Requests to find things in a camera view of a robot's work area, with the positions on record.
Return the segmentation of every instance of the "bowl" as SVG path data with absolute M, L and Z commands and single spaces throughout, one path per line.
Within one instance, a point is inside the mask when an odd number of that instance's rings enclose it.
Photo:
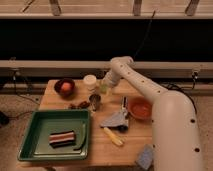
M 136 119 L 148 120 L 151 118 L 152 105 L 144 97 L 129 98 L 127 109 Z
M 62 78 L 55 83 L 54 89 L 60 96 L 66 98 L 73 94 L 75 82 L 71 78 Z

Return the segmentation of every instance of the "black wall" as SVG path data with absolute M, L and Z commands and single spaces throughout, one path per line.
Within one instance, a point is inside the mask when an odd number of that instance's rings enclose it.
M 135 53 L 150 20 L 0 20 L 0 59 L 103 60 Z M 154 19 L 135 60 L 213 61 L 213 20 Z

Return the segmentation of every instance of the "wooden table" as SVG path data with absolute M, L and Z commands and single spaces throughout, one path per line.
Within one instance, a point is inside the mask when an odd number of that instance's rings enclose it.
M 82 80 L 75 80 L 75 95 L 68 99 L 62 99 L 55 91 L 54 84 L 57 80 L 50 80 L 47 84 L 44 96 L 40 104 L 43 109 L 67 109 L 70 103 L 78 104 L 87 100 L 89 92 L 83 85 Z M 122 97 L 140 96 L 128 82 L 121 80 L 119 85 L 114 88 L 112 95 L 101 94 L 102 101 L 100 109 L 91 113 L 91 140 L 89 143 L 88 157 L 85 160 L 60 161 L 60 162 L 21 162 L 22 166 L 28 167 L 54 167 L 54 166 L 132 166 L 139 152 L 145 144 L 152 143 L 152 131 L 150 122 L 138 121 L 130 117 L 129 130 L 126 133 L 119 133 L 124 146 L 114 145 L 108 136 L 100 128 L 99 124 L 114 112 L 121 108 Z

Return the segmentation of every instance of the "small container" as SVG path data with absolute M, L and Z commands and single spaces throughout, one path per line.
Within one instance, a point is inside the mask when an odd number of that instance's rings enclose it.
M 95 75 L 86 75 L 83 78 L 83 83 L 85 84 L 87 90 L 91 93 L 94 93 L 96 90 L 97 78 Z
M 144 97 L 129 98 L 127 109 L 136 119 L 149 120 L 151 118 L 152 105 Z

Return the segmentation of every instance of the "cable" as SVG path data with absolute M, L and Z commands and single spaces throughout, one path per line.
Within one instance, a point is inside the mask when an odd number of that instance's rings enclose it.
M 25 96 L 22 96 L 22 95 L 20 95 L 20 94 L 17 92 L 17 87 L 16 87 L 16 72 L 17 72 L 17 71 L 14 71 L 14 73 L 13 73 L 14 93 L 15 93 L 17 96 L 21 97 L 21 98 L 30 100 L 31 102 L 33 102 L 33 103 L 39 105 L 39 103 L 36 102 L 35 100 L 33 100 L 33 99 L 31 99 L 31 98 L 28 98 L 28 97 L 25 97 Z
M 148 24 L 147 29 L 146 29 L 145 36 L 144 36 L 144 38 L 143 38 L 143 40 L 142 40 L 142 42 L 141 42 L 139 48 L 137 49 L 137 51 L 136 51 L 135 54 L 133 55 L 133 59 L 135 59 L 135 57 L 136 57 L 136 56 L 138 55 L 138 53 L 141 51 L 141 49 L 143 48 L 143 46 L 144 46 L 144 44 L 145 44 L 145 41 L 146 41 L 147 37 L 149 36 L 149 32 L 150 32 L 151 26 L 152 26 L 152 20 L 153 20 L 153 18 L 154 18 L 154 16 L 155 16 L 155 13 L 156 13 L 156 11 L 153 11 L 152 17 L 151 17 L 151 19 L 149 20 L 149 24 Z
M 194 106 L 194 109 L 195 109 L 195 113 L 197 113 L 197 108 L 195 106 L 194 100 L 186 92 L 184 92 L 184 89 L 182 87 L 179 87 L 178 85 L 176 85 L 174 83 L 169 83 L 167 86 L 164 86 L 164 87 L 166 87 L 168 90 L 176 90 L 176 91 L 179 91 L 179 92 L 183 93 L 184 95 L 186 95 L 191 100 L 191 102 Z
M 19 119 L 19 117 L 21 117 L 21 116 L 23 116 L 25 114 L 32 113 L 32 112 L 33 111 L 30 110 L 30 111 L 22 112 L 22 113 L 20 113 L 20 114 L 18 114 L 16 116 L 8 116 L 8 118 L 11 119 L 11 120 L 15 120 L 15 119 Z

